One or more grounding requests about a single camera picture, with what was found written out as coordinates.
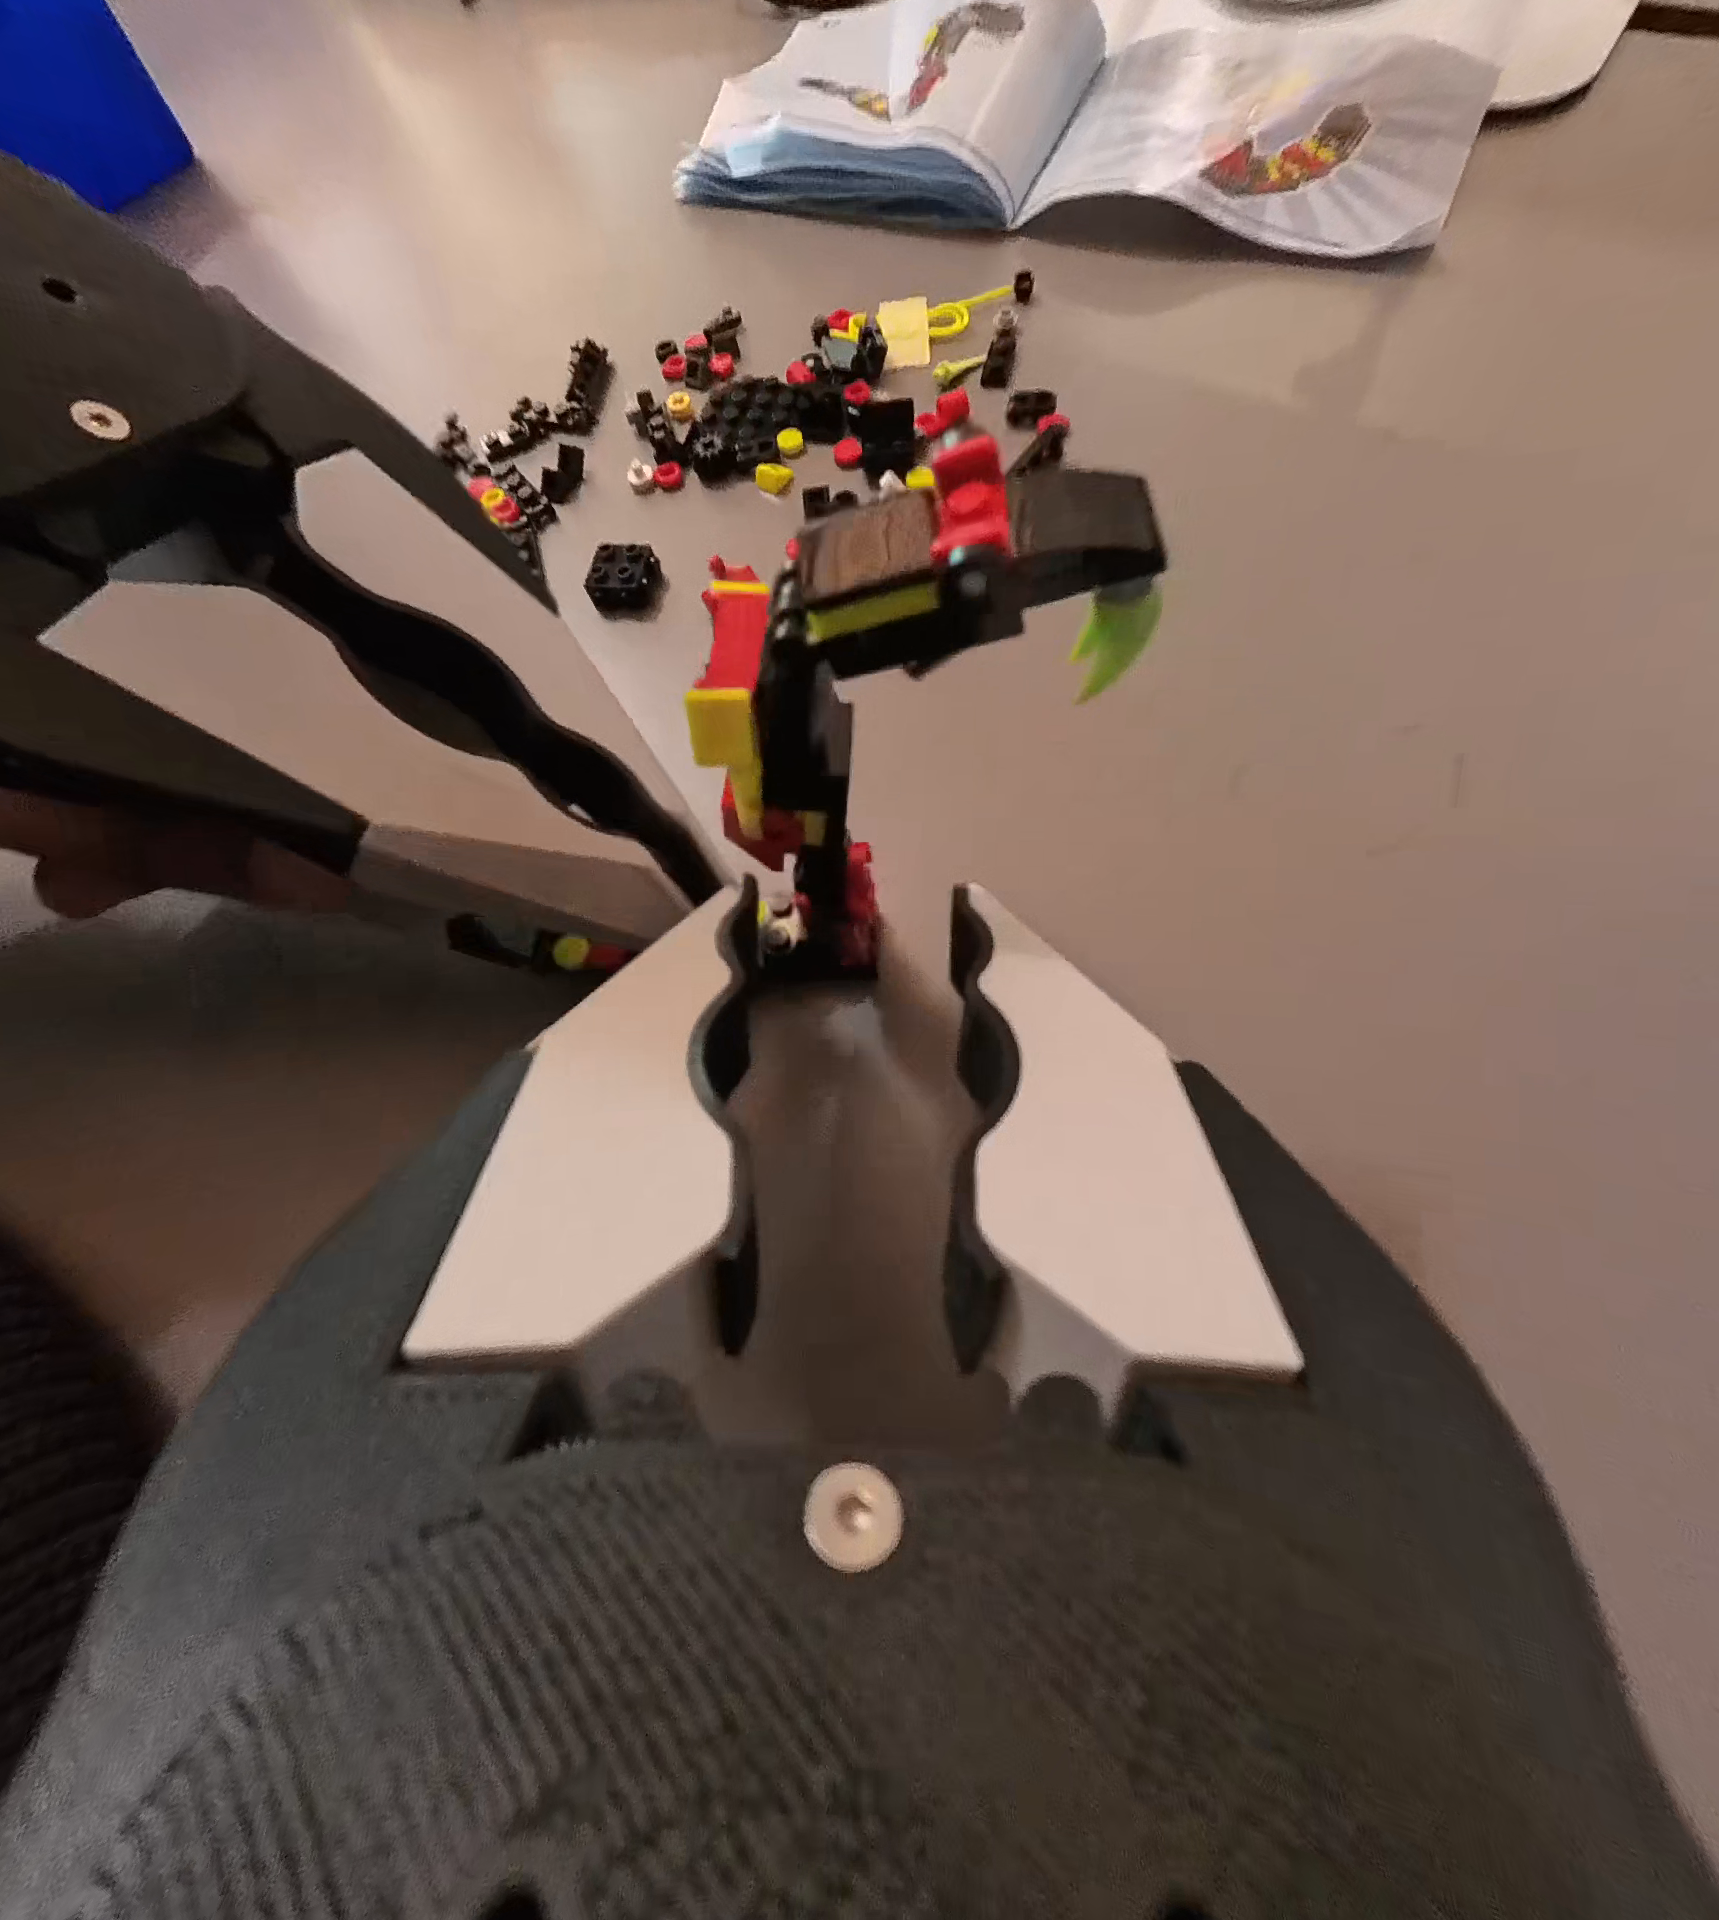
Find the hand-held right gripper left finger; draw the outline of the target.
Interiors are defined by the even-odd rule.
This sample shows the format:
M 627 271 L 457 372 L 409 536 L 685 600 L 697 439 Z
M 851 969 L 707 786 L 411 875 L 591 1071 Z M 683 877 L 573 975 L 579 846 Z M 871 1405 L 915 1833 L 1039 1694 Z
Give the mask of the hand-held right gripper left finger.
M 749 1067 L 759 894 L 717 894 L 529 1050 L 401 1340 L 413 1371 L 539 1371 L 589 1399 L 695 1383 L 759 1305 Z

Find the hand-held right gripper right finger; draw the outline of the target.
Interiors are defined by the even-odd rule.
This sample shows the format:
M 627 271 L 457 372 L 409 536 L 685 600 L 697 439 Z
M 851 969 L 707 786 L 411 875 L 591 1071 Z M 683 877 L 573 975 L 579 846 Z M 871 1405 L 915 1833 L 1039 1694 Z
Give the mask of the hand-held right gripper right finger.
M 1163 1043 L 975 882 L 953 889 L 943 1327 L 1017 1405 L 1071 1380 L 1105 1421 L 1165 1380 L 1293 1384 L 1303 1350 Z

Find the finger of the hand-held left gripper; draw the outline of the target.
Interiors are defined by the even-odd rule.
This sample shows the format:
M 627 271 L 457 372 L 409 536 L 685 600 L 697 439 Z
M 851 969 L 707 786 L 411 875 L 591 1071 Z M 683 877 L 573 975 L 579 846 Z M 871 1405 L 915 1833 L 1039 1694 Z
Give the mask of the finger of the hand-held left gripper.
M 615 757 L 691 842 L 697 879 L 673 880 L 671 854 L 641 828 L 593 828 L 545 798 L 491 742 L 431 739 L 437 715 L 399 718 L 299 616 L 257 622 L 267 713 L 259 753 L 365 823 L 353 880 L 371 894 L 441 910 L 517 914 L 685 914 L 723 882 L 717 834 L 693 820 L 581 639 L 439 517 L 397 493 L 357 453 L 297 479 L 299 530 L 325 564 L 355 564 L 351 582 L 413 602 L 473 639 L 519 695 L 561 728 Z
M 693 908 L 643 846 L 417 732 L 323 634 L 253 590 L 115 582 L 47 646 L 359 814 L 349 884 L 365 922 L 421 942 L 477 919 L 503 942 L 645 948 Z

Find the pile of lego pieces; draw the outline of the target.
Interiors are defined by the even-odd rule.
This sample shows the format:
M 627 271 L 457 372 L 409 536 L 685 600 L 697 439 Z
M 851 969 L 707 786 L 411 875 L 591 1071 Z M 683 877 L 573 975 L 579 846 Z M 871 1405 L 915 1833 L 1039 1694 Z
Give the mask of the pile of lego pieces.
M 775 375 L 749 371 L 743 316 L 725 305 L 703 328 L 655 344 L 653 380 L 623 409 L 635 440 L 625 484 L 639 499 L 749 484 L 767 500 L 797 500 L 807 523 L 935 495 L 941 444 L 979 428 L 977 397 L 1001 402 L 999 424 L 1019 436 L 1007 470 L 1049 468 L 1069 420 L 1055 393 L 1013 385 L 1019 316 L 1035 296 L 1035 272 L 1021 267 L 959 301 L 835 306 L 813 316 L 807 349 Z M 515 397 L 483 435 L 449 412 L 433 439 L 435 461 L 531 577 L 543 535 L 583 493 L 587 443 L 613 385 L 611 351 L 583 336 L 555 401 Z

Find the red yellow black lego snake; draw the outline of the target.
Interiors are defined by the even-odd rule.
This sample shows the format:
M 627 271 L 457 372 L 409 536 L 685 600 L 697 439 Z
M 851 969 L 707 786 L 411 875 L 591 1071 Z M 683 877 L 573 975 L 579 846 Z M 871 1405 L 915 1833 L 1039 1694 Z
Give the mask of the red yellow black lego snake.
M 711 642 L 683 698 L 691 761 L 723 777 L 727 838 L 789 880 L 759 910 L 761 967 L 797 983 L 871 980 L 879 906 L 871 849 L 849 820 L 855 716 L 841 686 L 937 666 L 1023 631 L 1027 613 L 1087 600 L 1071 658 L 1083 703 L 1159 626 L 1167 555 L 1147 480 L 1063 463 L 1047 419 L 1003 461 L 957 424 L 917 484 L 871 499 L 815 493 L 771 580 L 713 560 Z

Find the lego instruction booklet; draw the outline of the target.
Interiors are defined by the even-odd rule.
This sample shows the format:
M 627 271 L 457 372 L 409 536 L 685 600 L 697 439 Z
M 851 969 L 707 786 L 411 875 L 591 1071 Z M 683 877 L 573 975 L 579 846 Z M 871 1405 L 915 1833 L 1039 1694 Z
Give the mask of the lego instruction booklet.
M 727 80 L 673 190 L 971 232 L 1139 201 L 1317 263 L 1421 252 L 1513 29 L 1513 4 L 867 4 Z

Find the person's left hand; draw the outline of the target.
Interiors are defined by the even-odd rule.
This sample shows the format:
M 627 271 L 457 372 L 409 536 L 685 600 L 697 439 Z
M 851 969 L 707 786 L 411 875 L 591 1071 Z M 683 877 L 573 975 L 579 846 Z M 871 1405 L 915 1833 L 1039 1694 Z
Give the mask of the person's left hand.
M 0 852 L 31 860 L 33 889 L 61 919 L 185 893 L 271 910 L 341 912 L 351 882 L 237 827 L 29 797 L 0 786 Z

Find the blue plastic bin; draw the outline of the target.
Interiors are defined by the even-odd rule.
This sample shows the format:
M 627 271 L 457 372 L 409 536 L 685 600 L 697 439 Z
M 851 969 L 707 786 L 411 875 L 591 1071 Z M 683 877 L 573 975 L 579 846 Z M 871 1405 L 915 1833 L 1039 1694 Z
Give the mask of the blue plastic bin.
M 0 151 L 105 212 L 197 160 L 105 3 L 0 3 Z

